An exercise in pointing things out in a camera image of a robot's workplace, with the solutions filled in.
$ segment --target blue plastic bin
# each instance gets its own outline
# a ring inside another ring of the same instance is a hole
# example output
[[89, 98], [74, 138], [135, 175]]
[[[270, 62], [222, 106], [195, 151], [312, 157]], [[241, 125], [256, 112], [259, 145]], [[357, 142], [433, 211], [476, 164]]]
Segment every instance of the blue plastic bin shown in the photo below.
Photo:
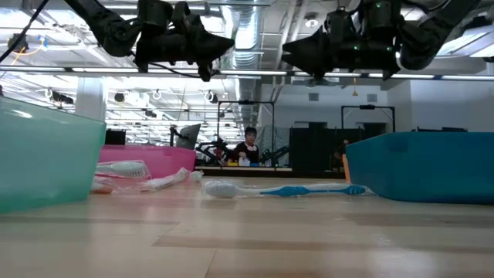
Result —
[[494, 204], [494, 133], [385, 134], [347, 147], [351, 181], [408, 202]]
[[0, 212], [84, 200], [106, 124], [0, 97]]

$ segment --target man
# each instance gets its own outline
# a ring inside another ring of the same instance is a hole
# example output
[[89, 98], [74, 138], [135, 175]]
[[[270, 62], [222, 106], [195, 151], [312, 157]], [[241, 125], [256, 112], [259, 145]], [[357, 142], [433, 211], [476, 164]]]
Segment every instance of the man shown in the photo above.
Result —
[[255, 139], [257, 138], [257, 130], [254, 127], [247, 127], [245, 129], [245, 141], [238, 144], [235, 148], [235, 153], [240, 158], [247, 158], [250, 163], [259, 163], [259, 148], [255, 145]]

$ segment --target plastic wrapper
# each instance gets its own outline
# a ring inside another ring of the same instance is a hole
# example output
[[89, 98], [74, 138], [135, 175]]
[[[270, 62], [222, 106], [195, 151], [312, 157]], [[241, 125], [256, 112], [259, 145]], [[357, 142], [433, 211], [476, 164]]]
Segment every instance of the plastic wrapper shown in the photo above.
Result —
[[150, 181], [142, 182], [140, 184], [140, 190], [143, 192], [148, 192], [167, 188], [179, 182], [185, 181], [190, 173], [191, 172], [189, 170], [181, 168], [176, 174], [169, 175], [164, 178], [155, 178]]
[[191, 179], [192, 182], [198, 182], [202, 180], [202, 176], [204, 175], [204, 172], [202, 171], [193, 171], [189, 178]]
[[202, 184], [203, 194], [217, 198], [244, 198], [244, 197], [299, 197], [304, 195], [372, 195], [372, 191], [361, 185], [346, 183], [327, 183], [312, 185], [285, 185], [275, 188], [266, 186], [240, 187], [230, 181], [207, 181]]
[[190, 178], [200, 181], [202, 172], [181, 168], [177, 173], [164, 178], [151, 178], [146, 164], [142, 161], [118, 161], [98, 164], [93, 179], [92, 193], [110, 194], [155, 192]]

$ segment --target white wall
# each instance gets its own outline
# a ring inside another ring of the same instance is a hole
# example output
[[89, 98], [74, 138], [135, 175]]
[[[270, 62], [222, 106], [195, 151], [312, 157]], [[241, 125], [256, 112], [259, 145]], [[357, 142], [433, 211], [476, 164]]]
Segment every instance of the white wall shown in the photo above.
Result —
[[[263, 99], [268, 100], [272, 92], [271, 86], [263, 86]], [[306, 86], [286, 85], [283, 87], [275, 107], [275, 121], [277, 127], [293, 127], [295, 122], [325, 122], [329, 128], [341, 126], [340, 108], [342, 105], [368, 104], [367, 95], [377, 94], [376, 106], [387, 105], [387, 92], [381, 91], [379, 86], [357, 86], [358, 95], [354, 96], [354, 87], [342, 89], [339, 86]], [[309, 101], [309, 93], [318, 93], [319, 101]], [[345, 127], [355, 128], [357, 123], [389, 123], [389, 117], [380, 110], [345, 110]], [[271, 115], [263, 111], [261, 124], [271, 124]]]
[[[345, 127], [356, 128], [357, 123], [387, 123], [391, 120], [380, 110], [345, 110]], [[275, 122], [277, 127], [292, 127], [295, 122], [324, 122], [328, 128], [341, 127], [339, 107], [276, 107]]]
[[387, 92], [387, 105], [396, 110], [396, 131], [410, 131], [413, 127], [411, 82], [405, 81]]
[[461, 81], [412, 81], [413, 125], [494, 131], [494, 84]]

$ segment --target monitor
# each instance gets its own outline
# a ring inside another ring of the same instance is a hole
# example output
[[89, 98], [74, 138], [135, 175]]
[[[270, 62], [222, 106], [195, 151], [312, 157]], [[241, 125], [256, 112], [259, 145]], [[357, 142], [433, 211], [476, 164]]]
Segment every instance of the monitor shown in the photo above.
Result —
[[195, 143], [198, 141], [199, 130], [201, 130], [201, 124], [182, 128], [180, 130], [181, 137], [177, 138], [176, 146], [194, 150]]
[[114, 131], [108, 129], [107, 135], [105, 136], [105, 144], [125, 145], [125, 134], [126, 131]]

